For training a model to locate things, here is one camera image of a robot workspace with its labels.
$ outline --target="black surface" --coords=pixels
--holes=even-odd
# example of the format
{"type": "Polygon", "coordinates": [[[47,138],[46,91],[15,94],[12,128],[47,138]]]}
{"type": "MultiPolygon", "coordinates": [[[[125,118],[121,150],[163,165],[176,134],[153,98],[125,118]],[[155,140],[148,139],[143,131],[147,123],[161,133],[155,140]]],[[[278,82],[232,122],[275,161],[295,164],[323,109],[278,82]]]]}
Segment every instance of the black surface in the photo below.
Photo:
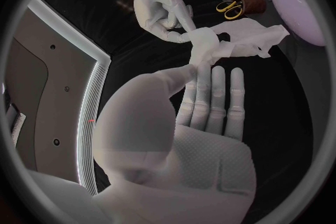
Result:
{"type": "MultiPolygon", "coordinates": [[[[189,61],[191,43],[166,43],[138,26],[129,9],[133,0],[45,1],[113,56],[99,112],[111,95],[135,76],[183,66],[189,61]]],[[[222,0],[184,2],[193,6],[197,27],[210,27],[225,20],[215,10],[222,0]]],[[[268,59],[229,58],[217,63],[227,74],[240,67],[245,76],[244,142],[253,153],[258,188],[244,223],[255,223],[279,205],[300,182],[312,156],[311,119],[302,87],[280,49],[274,47],[270,54],[268,59]]],[[[176,112],[182,96],[183,91],[171,98],[176,112]]],[[[109,185],[97,165],[96,178],[99,191],[109,185]]]]}

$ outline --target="white fabric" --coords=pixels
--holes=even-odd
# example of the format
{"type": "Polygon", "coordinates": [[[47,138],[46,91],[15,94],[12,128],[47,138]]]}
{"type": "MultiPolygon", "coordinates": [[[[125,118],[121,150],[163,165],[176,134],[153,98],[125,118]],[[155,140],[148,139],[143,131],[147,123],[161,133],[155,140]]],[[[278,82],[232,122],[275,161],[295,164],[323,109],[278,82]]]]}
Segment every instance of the white fabric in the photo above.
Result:
{"type": "MultiPolygon", "coordinates": [[[[223,74],[217,71],[213,78],[223,74]]],[[[225,85],[222,78],[211,91],[209,76],[210,65],[200,64],[196,100],[209,103],[207,92],[225,85]]],[[[244,87],[240,69],[231,76],[244,87]]],[[[245,217],[256,187],[248,146],[175,124],[169,98],[195,77],[192,64],[138,76],[102,110],[92,151],[111,186],[94,200],[115,223],[239,224],[245,217]]]]}
{"type": "Polygon", "coordinates": [[[289,32],[282,25],[264,27],[250,18],[226,21],[214,27],[196,29],[188,33],[193,44],[191,64],[202,61],[214,65],[220,58],[260,56],[268,58],[268,51],[278,45],[289,32]],[[230,35],[230,42],[221,41],[215,35],[230,35]]]}

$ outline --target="gold scissors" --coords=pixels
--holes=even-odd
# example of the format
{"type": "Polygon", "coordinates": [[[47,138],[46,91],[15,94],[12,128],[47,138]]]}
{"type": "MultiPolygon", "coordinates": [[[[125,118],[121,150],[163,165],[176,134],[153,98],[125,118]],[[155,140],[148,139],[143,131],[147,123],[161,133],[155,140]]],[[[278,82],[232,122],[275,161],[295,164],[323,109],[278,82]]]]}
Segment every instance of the gold scissors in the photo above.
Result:
{"type": "Polygon", "coordinates": [[[233,20],[235,18],[238,18],[242,14],[242,2],[224,1],[224,2],[222,2],[222,3],[220,3],[220,4],[217,5],[216,10],[218,12],[224,12],[224,16],[225,16],[226,19],[233,20]],[[221,4],[228,4],[228,6],[225,7],[225,8],[223,8],[223,9],[220,9],[219,7],[220,7],[221,4]],[[228,13],[229,11],[234,10],[236,8],[239,9],[239,12],[238,12],[238,14],[236,16],[234,16],[234,17],[228,17],[226,15],[226,13],[228,13]]]}

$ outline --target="scissors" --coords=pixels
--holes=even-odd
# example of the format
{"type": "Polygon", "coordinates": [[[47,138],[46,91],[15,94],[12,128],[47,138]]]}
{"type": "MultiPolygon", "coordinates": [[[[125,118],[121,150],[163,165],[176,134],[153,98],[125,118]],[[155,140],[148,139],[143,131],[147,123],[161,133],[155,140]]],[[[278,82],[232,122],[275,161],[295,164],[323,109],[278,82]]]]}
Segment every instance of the scissors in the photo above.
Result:
{"type": "Polygon", "coordinates": [[[222,2],[222,3],[220,3],[220,4],[217,5],[216,10],[217,10],[218,12],[224,12],[224,16],[225,16],[226,19],[228,19],[228,20],[233,20],[233,19],[235,19],[235,18],[238,18],[238,17],[242,14],[242,2],[236,2],[236,1],[224,1],[224,2],[222,2]],[[225,7],[225,8],[223,8],[223,9],[219,9],[219,6],[220,6],[221,4],[228,4],[228,6],[225,7]],[[238,12],[238,14],[237,14],[236,16],[234,16],[234,17],[228,17],[228,16],[226,15],[226,13],[228,13],[229,11],[234,10],[234,9],[236,9],[236,8],[239,9],[239,12],[238,12]]]}

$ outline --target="brown container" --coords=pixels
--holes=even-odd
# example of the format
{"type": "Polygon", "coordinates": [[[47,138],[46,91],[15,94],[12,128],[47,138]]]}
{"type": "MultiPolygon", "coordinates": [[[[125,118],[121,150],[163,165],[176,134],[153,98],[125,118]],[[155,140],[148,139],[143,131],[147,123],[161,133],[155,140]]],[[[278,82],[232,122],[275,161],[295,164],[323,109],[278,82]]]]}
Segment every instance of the brown container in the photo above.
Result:
{"type": "Polygon", "coordinates": [[[233,0],[242,2],[242,15],[260,14],[266,11],[266,0],[233,0]]]}

